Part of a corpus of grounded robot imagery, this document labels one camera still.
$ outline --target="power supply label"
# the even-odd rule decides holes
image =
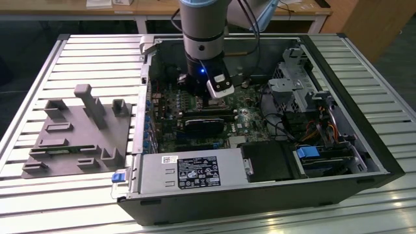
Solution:
[[[215,156],[177,159],[177,181],[179,189],[219,186]]]

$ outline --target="wooden table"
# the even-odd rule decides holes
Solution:
[[[86,10],[86,0],[0,0],[0,20],[135,20],[137,3]]]
[[[318,7],[314,0],[287,7],[294,12],[289,15],[277,8],[271,20],[311,21],[309,33],[318,33],[330,8]],[[134,0],[130,6],[113,5],[99,10],[86,10],[85,0],[0,0],[0,20],[134,20],[138,33],[146,34],[145,22],[169,20],[177,8],[178,0]]]
[[[330,15],[330,8],[321,8],[314,0],[302,0],[301,3],[289,4],[289,12],[281,8],[275,9],[271,20],[303,20],[311,21],[307,33],[318,33],[326,17]],[[178,0],[138,0],[135,13],[138,15],[137,28],[138,32],[147,32],[145,21],[169,20],[174,11],[178,9]]]

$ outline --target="wooden cabinet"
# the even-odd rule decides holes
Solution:
[[[416,0],[326,0],[333,11],[321,33],[345,33],[374,62],[416,11]]]

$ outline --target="floor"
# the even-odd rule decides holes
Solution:
[[[174,32],[170,26],[155,23],[149,30],[163,29]],[[58,34],[125,34],[137,33],[130,21],[53,21],[47,27],[39,22],[0,22],[0,137],[2,136],[19,104],[25,98],[37,72],[53,47]],[[374,64],[402,98],[416,109],[416,17],[406,26],[383,55]],[[5,84],[3,67],[13,79]]]

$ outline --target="slatted metal surface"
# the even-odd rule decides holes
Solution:
[[[362,191],[337,205],[141,227],[114,204],[111,173],[19,179],[22,162],[46,115],[46,100],[74,99],[75,84],[89,83],[101,103],[135,102],[139,78],[139,36],[70,36],[25,114],[23,127],[0,171],[0,233],[373,233],[409,232],[416,225],[416,123],[382,80],[355,51],[334,35],[313,36],[331,69],[406,175],[378,189]],[[133,128],[129,131],[131,140]]]

